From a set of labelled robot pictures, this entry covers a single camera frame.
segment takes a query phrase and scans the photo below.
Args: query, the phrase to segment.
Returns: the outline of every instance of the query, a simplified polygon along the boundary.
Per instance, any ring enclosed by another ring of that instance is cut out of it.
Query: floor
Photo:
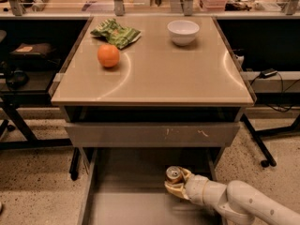
[[[40,139],[67,136],[64,121],[52,112],[25,112],[26,123]],[[255,128],[288,126],[294,114],[270,119],[269,115],[249,115]],[[18,130],[6,132],[1,141],[23,140]],[[300,132],[265,140],[277,166],[263,168],[262,152],[241,123],[238,135],[216,167],[217,180],[245,181],[279,203],[300,213]],[[43,148],[0,151],[0,224],[77,224],[87,173],[81,162],[79,177],[68,174],[73,149]],[[257,219],[254,225],[266,224]]]

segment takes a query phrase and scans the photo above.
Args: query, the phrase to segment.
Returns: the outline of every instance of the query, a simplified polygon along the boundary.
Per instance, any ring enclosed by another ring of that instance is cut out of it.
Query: crumpled bag
[[[105,37],[110,44],[121,50],[139,39],[141,31],[123,27],[115,19],[107,19],[91,31],[91,34],[95,37]]]

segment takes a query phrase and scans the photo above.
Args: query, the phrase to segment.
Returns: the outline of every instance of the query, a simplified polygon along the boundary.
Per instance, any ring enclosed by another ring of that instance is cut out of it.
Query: drawer
[[[227,224],[210,207],[183,201],[164,187],[170,165],[213,173],[206,154],[206,148],[95,149],[77,224]]]
[[[229,146],[239,123],[67,123],[78,147]]]

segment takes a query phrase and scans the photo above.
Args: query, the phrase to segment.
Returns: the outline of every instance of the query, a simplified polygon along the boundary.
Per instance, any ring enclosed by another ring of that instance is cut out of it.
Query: beige tabletop
[[[250,106],[253,99],[210,17],[125,15],[123,26],[142,32],[120,51],[117,67],[104,68],[90,31],[109,18],[96,16],[63,76],[53,105]],[[200,32],[190,45],[174,45],[167,24],[186,19]]]

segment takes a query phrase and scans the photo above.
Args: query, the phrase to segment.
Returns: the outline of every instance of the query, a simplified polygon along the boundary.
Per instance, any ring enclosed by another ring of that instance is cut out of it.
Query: white bowl
[[[199,25],[192,21],[176,20],[168,24],[172,42],[178,46],[186,46],[197,36]]]

